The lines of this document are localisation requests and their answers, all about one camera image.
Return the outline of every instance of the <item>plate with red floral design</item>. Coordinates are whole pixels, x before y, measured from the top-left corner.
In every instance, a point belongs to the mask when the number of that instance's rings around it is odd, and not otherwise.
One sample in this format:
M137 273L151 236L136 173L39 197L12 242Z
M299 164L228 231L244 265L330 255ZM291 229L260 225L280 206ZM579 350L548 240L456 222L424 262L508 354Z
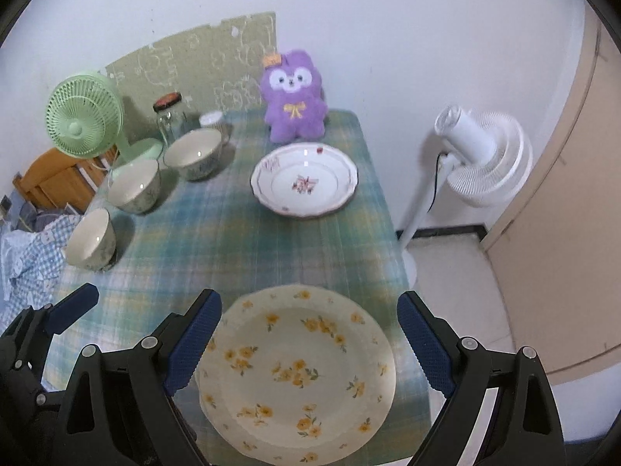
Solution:
M245 456L328 464L362 447L390 410L392 350L375 320L326 289L239 298L195 372L204 414Z
M257 199L288 217L319 217L341 208L358 185L358 169L343 152L292 143L265 156L250 178Z

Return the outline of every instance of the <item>wooden headboard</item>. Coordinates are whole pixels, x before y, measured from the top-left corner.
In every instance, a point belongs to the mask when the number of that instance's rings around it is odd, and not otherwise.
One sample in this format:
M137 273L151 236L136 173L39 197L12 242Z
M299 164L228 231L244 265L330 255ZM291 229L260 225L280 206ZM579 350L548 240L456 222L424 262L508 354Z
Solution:
M116 149L101 157L112 163ZM100 158L79 160L50 149L35 160L22 177L19 173L13 179L13 186L19 194L37 208L64 208L67 203L85 212L95 191L86 181L83 173L99 187L106 172Z

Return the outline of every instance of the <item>embroidered bow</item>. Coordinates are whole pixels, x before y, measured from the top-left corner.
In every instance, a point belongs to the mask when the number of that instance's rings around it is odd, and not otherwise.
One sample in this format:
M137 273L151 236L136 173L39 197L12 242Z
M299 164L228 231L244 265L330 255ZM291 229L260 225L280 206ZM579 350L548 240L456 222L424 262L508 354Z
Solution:
M299 103L296 103L295 105L293 103L287 103L283 107L283 110L291 112L290 119L293 119L294 117L297 117L298 119L302 119L302 113L300 112L300 110L304 110L305 108L306 108L306 103L304 102L299 102Z

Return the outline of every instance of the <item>tile floor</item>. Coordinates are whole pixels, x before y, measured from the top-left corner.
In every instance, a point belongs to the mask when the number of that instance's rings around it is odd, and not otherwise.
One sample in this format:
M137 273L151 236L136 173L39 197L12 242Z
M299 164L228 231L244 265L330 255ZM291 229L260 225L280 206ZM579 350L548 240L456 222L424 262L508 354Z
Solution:
M471 336L489 350L515 352L502 295L476 235L419 238L408 245L417 263L417 289L429 310L445 319L459 336ZM496 389L489 389L459 466L473 464L494 408ZM429 389L432 419L444 397ZM391 463L405 466L408 459Z

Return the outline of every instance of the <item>glass jar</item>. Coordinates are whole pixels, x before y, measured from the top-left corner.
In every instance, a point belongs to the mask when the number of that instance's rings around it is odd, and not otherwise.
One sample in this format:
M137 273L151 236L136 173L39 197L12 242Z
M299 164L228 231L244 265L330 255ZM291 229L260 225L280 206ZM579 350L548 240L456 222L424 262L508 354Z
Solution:
M153 104L153 110L157 114L157 126L166 147L186 132L187 117L181 110L180 102L181 93L172 92L162 96Z

